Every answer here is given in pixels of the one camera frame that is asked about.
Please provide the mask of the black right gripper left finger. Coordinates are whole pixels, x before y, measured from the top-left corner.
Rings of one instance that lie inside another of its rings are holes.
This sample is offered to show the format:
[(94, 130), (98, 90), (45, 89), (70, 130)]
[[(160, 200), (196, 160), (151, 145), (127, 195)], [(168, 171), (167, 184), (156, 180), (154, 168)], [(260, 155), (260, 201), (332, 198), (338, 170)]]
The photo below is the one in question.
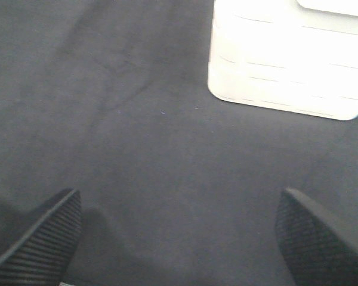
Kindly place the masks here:
[(0, 228), (0, 285), (60, 285), (82, 232), (79, 190), (63, 189)]

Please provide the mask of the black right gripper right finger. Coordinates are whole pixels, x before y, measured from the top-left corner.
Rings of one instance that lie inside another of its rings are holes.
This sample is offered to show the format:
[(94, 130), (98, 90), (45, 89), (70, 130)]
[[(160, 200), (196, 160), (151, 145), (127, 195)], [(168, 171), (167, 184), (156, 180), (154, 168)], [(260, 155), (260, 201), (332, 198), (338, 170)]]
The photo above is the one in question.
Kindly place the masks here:
[(358, 226), (287, 188), (274, 230), (295, 285), (358, 285)]

